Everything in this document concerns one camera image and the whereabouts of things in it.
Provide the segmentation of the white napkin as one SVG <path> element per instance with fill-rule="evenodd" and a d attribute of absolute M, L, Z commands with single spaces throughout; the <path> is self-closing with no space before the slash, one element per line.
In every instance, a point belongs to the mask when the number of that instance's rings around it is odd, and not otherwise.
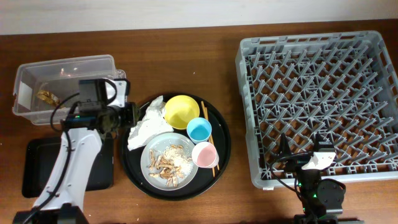
<path fill-rule="evenodd" d="M 165 120 L 164 97 L 158 96 L 146 109 L 144 117 L 137 122 L 137 125 L 130 129 L 127 139 L 129 151 L 145 146 L 154 137 L 163 133 L 172 133 L 173 127 Z"/>

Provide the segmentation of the pink cup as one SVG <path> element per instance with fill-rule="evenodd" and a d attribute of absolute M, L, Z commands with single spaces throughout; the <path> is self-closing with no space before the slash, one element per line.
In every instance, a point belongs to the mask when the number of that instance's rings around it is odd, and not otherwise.
<path fill-rule="evenodd" d="M 192 161 L 201 168 L 214 168 L 219 162 L 216 147 L 210 142 L 200 142 L 192 149 Z"/>

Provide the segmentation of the blue cup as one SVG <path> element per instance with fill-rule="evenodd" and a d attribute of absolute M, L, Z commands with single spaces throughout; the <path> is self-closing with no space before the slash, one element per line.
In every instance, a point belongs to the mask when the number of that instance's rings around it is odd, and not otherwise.
<path fill-rule="evenodd" d="M 205 118 L 194 118 L 187 125 L 188 137 L 194 144 L 207 141 L 211 132 L 211 124 Z"/>

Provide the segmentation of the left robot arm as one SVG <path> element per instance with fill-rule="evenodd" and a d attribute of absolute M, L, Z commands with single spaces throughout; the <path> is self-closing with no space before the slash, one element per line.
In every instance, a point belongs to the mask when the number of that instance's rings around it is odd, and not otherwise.
<path fill-rule="evenodd" d="M 33 207 L 17 212 L 14 223 L 87 223 L 83 201 L 93 163 L 103 138 L 119 128 L 133 127 L 139 118 L 135 103 L 99 105 L 75 102 L 61 122 L 57 160 Z"/>

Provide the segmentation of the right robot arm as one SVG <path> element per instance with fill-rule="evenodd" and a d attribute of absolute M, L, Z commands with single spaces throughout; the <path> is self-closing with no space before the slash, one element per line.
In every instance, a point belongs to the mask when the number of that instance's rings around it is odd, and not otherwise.
<path fill-rule="evenodd" d="M 294 154 L 287 136 L 280 137 L 277 162 L 284 163 L 285 172 L 295 174 L 293 191 L 302 203 L 303 213 L 294 216 L 294 223 L 339 223 L 343 213 L 345 184 L 335 179 L 322 179 L 321 172 L 329 168 L 336 157 L 335 147 L 315 135 L 313 150 Z"/>

